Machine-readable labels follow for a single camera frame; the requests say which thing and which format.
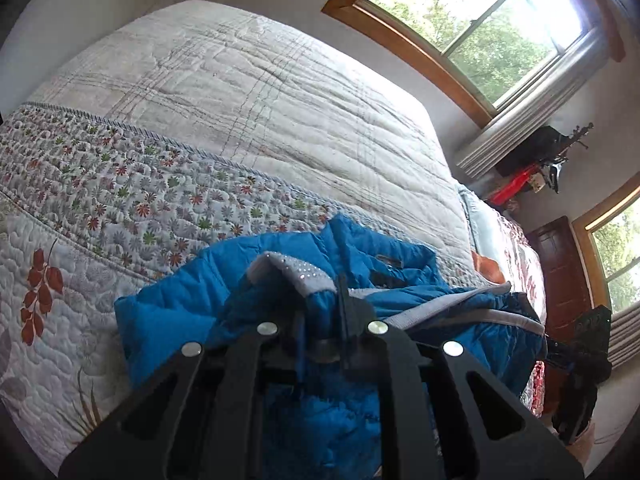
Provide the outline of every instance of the blue puffer jacket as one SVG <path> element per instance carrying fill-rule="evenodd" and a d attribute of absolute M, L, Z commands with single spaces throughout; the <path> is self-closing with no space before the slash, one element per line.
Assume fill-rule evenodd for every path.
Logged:
<path fill-rule="evenodd" d="M 300 261 L 318 276 L 329 278 L 324 287 L 311 286 L 310 280 L 293 283 L 306 308 L 310 338 L 337 335 L 336 295 L 331 282 L 340 274 L 345 274 L 348 286 L 355 289 L 374 287 L 370 279 L 373 270 L 404 282 L 402 288 L 366 297 L 380 319 L 468 290 L 444 282 L 430 248 L 377 234 L 342 215 L 329 221 L 319 234 L 263 234 L 220 242 L 175 274 L 116 301 L 118 328 L 134 386 L 184 342 L 199 341 L 211 347 L 229 344 L 283 308 L 283 291 L 292 290 L 295 276 L 284 268 L 266 274 L 259 271 L 255 261 L 263 253 L 285 255 L 283 260 L 290 260 L 287 263 Z M 381 260 L 395 260 L 401 268 Z M 520 304 L 517 294 L 483 293 L 436 319 L 475 309 L 535 317 Z M 413 337 L 430 344 L 460 341 L 517 395 L 524 389 L 543 345 L 540 335 L 487 322 L 437 330 L 421 325 Z M 373 388 L 345 382 L 337 365 L 309 364 L 303 397 L 294 400 L 288 388 L 272 388 L 265 409 L 266 478 L 370 479 L 380 465 L 377 394 Z"/>

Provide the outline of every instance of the white curtain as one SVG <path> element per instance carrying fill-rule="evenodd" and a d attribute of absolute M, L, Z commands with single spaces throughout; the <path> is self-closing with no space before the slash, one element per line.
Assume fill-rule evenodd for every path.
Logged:
<path fill-rule="evenodd" d="M 613 367 L 640 353 L 640 301 L 611 317 L 609 361 Z"/>
<path fill-rule="evenodd" d="M 490 170 L 567 102 L 607 57 L 607 40 L 601 29 L 590 30 L 475 140 L 456 153 L 456 165 L 472 178 Z"/>

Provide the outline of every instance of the round metal rivet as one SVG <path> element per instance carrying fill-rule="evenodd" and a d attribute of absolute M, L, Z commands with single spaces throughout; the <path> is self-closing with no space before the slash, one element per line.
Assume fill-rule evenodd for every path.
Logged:
<path fill-rule="evenodd" d="M 444 350 L 445 354 L 452 357 L 458 357 L 459 355 L 462 355 L 462 352 L 465 351 L 465 349 L 462 348 L 462 345 L 457 341 L 447 341 L 446 343 L 444 343 L 444 345 L 442 345 L 442 349 Z"/>
<path fill-rule="evenodd" d="M 200 343 L 196 343 L 195 341 L 191 341 L 182 345 L 182 355 L 184 355 L 185 357 L 196 357 L 196 355 L 200 355 L 201 352 L 202 345 Z"/>
<path fill-rule="evenodd" d="M 389 330 L 389 325 L 384 321 L 372 321 L 367 325 L 367 330 L 369 330 L 369 332 L 371 332 L 372 334 L 382 335 L 386 334 L 386 332 Z"/>
<path fill-rule="evenodd" d="M 260 335 L 273 335 L 278 331 L 278 326 L 275 323 L 267 321 L 258 325 L 258 334 Z"/>

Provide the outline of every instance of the floral quilt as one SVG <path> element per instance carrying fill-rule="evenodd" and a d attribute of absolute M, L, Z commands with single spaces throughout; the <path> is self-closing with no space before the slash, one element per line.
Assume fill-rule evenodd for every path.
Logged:
<path fill-rule="evenodd" d="M 0 126 L 0 397 L 44 463 L 129 391 L 113 301 L 227 237 L 318 231 L 339 202 L 135 126 L 28 103 Z M 486 282 L 438 255 L 455 286 Z"/>

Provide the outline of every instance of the orange fabric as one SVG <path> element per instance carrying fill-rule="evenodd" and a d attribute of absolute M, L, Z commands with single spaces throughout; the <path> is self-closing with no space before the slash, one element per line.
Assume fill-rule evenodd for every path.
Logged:
<path fill-rule="evenodd" d="M 486 279 L 492 283 L 505 283 L 504 275 L 498 266 L 498 262 L 487 258 L 486 256 L 480 256 L 480 254 L 471 251 L 471 256 L 474 259 L 475 269 L 482 274 Z"/>

